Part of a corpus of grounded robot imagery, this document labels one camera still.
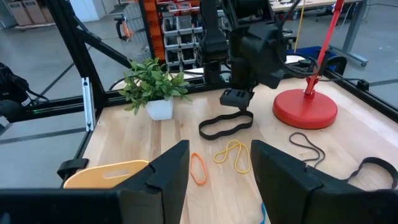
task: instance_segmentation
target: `black bag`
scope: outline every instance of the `black bag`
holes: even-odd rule
[[[25,79],[15,75],[8,66],[0,62],[0,116],[9,118],[27,108],[33,109],[38,101],[33,100],[28,93],[49,100],[30,90]]]

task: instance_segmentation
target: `concrete floor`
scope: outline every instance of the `concrete floor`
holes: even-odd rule
[[[394,4],[394,0],[378,2]],[[306,13],[298,46],[321,45],[330,19],[331,16],[326,16],[315,22],[311,12]],[[299,21],[288,21],[285,28],[296,32],[298,24]],[[87,23],[86,26],[116,50],[126,55],[134,50],[134,46],[117,39],[112,17]],[[333,45],[342,46],[348,26],[349,21],[346,21],[346,24],[336,28]],[[369,82],[398,78],[397,30],[396,8],[371,6],[353,47],[355,53],[369,60],[368,66],[361,68],[351,63],[345,76],[364,78]],[[96,49],[91,48],[90,55],[105,89],[123,77],[123,71],[126,69],[122,65]],[[32,90],[37,93],[44,92],[50,99],[81,95],[80,75],[73,66],[56,27],[25,32],[0,30],[0,62],[11,67],[15,74],[27,79]],[[397,90],[398,83],[371,88],[373,93],[398,107],[398,98],[395,97]],[[56,171],[63,161],[75,155],[84,135],[80,130],[83,127],[83,113],[9,125],[8,130],[0,136],[0,188],[59,187],[62,180]],[[41,134],[70,129],[74,129],[75,132],[41,138]]]

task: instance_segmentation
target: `red lamp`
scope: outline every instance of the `red lamp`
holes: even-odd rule
[[[318,56],[319,65],[325,58],[343,2],[344,0],[336,2],[333,18]],[[287,90],[276,96],[272,111],[279,120],[303,129],[320,129],[333,124],[337,116],[337,105],[331,98],[313,89],[318,83],[318,75],[315,73],[307,78],[308,85],[305,90]]]

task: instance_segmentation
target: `black clamp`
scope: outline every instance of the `black clamp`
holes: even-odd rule
[[[359,80],[356,84],[356,87],[362,91],[369,91],[369,83],[365,80]]]
[[[57,174],[64,179],[67,175],[72,175],[78,169],[86,168],[88,159],[71,159],[61,164]]]
[[[224,106],[237,107],[240,110],[246,110],[253,94],[253,92],[249,93],[246,90],[227,89],[220,97],[220,104]]]

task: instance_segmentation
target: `white pot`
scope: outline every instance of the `white pot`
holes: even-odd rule
[[[173,98],[169,100],[155,100],[149,101],[145,108],[147,109],[150,118],[155,121],[164,119],[172,119],[173,116]]]

